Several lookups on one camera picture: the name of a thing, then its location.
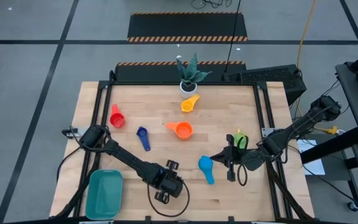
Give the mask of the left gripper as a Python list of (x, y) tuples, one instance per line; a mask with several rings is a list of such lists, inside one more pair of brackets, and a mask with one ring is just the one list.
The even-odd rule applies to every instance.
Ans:
[(168, 160), (166, 166), (167, 169), (160, 166), (157, 175), (152, 179), (152, 187), (157, 189), (154, 198), (164, 204), (169, 202), (170, 196), (177, 198), (180, 195), (180, 177), (176, 172), (179, 163)]

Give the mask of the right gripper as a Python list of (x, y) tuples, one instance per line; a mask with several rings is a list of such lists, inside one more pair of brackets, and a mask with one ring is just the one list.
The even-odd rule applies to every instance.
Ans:
[(240, 150), (245, 149), (245, 147), (241, 147), (241, 143), (245, 142), (245, 136), (243, 134), (236, 134), (236, 136), (237, 138), (235, 138), (231, 134), (226, 135), (226, 140), (228, 142), (228, 149), (226, 151), (226, 155), (225, 152), (222, 151), (210, 157), (211, 160), (226, 165), (226, 167), (229, 169), (227, 172), (227, 179), (230, 182), (234, 182), (236, 180), (234, 164), (236, 163), (236, 161), (241, 160)]

